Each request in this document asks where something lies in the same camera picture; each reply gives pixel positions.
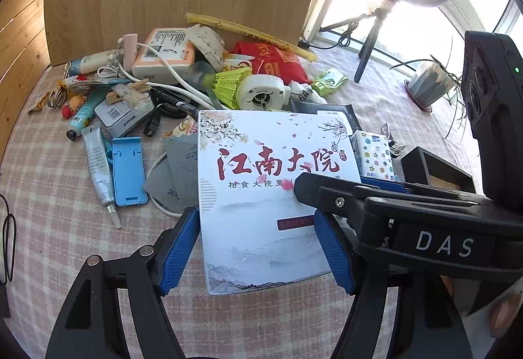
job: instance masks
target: small tissue pack with star pattern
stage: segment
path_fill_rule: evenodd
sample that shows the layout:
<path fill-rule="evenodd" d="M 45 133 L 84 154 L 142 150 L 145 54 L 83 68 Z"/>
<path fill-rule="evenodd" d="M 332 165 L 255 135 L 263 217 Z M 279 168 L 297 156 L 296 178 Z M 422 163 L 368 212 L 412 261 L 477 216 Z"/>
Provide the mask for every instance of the small tissue pack with star pattern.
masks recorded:
<path fill-rule="evenodd" d="M 356 130 L 350 137 L 360 176 L 395 180 L 389 144 L 381 134 Z"/>

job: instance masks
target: pile of clutter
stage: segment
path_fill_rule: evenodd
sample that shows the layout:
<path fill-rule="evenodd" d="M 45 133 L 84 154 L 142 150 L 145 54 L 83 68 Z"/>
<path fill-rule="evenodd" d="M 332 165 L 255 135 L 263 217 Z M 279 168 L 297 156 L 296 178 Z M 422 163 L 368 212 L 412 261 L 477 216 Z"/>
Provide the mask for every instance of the pile of clutter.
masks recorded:
<path fill-rule="evenodd" d="M 341 72 L 307 77 L 298 56 L 312 60 L 312 53 L 228 21 L 194 14 L 187 18 L 196 24 L 154 29 L 145 43 L 138 42 L 137 34 L 126 34 L 116 49 L 67 63 L 56 89 L 43 92 L 30 110 L 39 111 L 46 103 L 61 108 L 69 120 L 66 136 L 83 138 L 98 197 L 117 228 L 116 206 L 145 204 L 147 192 L 168 215 L 198 205 L 195 133 L 201 109 L 334 112 L 353 120 L 354 130 L 361 129 L 351 106 L 326 105 L 324 97 L 347 80 Z M 227 51 L 209 26 L 255 41 L 239 41 Z M 90 125 L 95 116 L 99 121 Z M 184 120 L 164 135 L 167 152 L 146 178 L 140 137 L 126 136 L 142 121 L 144 134 L 155 135 L 162 116 Z"/>

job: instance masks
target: plaid tablecloth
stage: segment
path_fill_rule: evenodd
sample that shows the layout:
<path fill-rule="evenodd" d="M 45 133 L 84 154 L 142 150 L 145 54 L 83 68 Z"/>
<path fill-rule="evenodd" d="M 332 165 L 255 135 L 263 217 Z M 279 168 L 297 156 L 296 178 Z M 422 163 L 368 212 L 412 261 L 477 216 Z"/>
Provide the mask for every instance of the plaid tablecloth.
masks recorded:
<path fill-rule="evenodd" d="M 311 76 L 335 67 L 352 77 L 358 65 L 357 55 L 340 48 L 318 55 L 318 61 L 305 66 Z M 128 256 L 175 224 L 148 202 L 121 208 L 122 229 L 116 230 L 96 199 L 83 143 L 66 138 L 67 122 L 59 110 L 46 108 L 27 115 L 38 93 L 52 86 L 61 73 L 61 68 L 51 69 L 36 86 L 0 167 L 0 192 L 18 222 L 15 275 L 7 288 L 12 318 L 6 322 L 34 359 L 45 356 L 62 302 L 88 256 L 99 254 L 106 260 Z M 421 112 L 404 92 L 404 79 L 371 61 L 360 84 L 348 81 L 329 102 L 353 104 L 367 131 L 380 133 L 381 125 L 388 122 L 394 137 L 408 145 L 405 153 L 418 145 L 432 151 L 472 174 L 481 192 L 478 144 L 469 127 L 462 135 L 463 127 L 455 124 L 444 140 L 453 106 L 441 99 L 432 114 Z M 160 132 L 174 126 L 174 121 L 164 118 Z M 147 171 L 163 152 L 161 134 L 151 139 L 142 135 L 142 142 Z M 386 356 L 395 296 L 391 289 L 375 357 Z M 131 356 L 141 357 L 126 293 L 120 298 Z M 187 356 L 317 359 L 330 357 L 351 298 L 330 274 L 255 293 L 209 296 L 199 239 L 179 287 L 163 302 Z"/>

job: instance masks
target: red plastic bag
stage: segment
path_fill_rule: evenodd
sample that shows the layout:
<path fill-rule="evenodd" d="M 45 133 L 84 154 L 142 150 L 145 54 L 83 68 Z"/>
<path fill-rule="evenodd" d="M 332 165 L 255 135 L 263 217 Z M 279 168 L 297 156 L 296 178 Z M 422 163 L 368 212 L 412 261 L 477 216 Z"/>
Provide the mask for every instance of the red plastic bag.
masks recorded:
<path fill-rule="evenodd" d="M 310 83 L 297 55 L 266 43 L 237 42 L 231 53 L 255 57 L 253 74 L 278 76 L 287 85 L 290 81 Z"/>

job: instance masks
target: silver bolt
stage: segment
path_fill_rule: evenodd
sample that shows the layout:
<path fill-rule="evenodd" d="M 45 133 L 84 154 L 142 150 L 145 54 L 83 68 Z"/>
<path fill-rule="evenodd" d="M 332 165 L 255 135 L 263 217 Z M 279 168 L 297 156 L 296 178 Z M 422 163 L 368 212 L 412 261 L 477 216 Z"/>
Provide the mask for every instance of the silver bolt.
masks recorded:
<path fill-rule="evenodd" d="M 140 248 L 140 256 L 150 256 L 153 254 L 154 248 L 153 246 L 143 246 Z"/>
<path fill-rule="evenodd" d="M 89 266 L 96 266 L 98 263 L 100 263 L 100 257 L 93 255 L 87 258 L 87 264 Z"/>

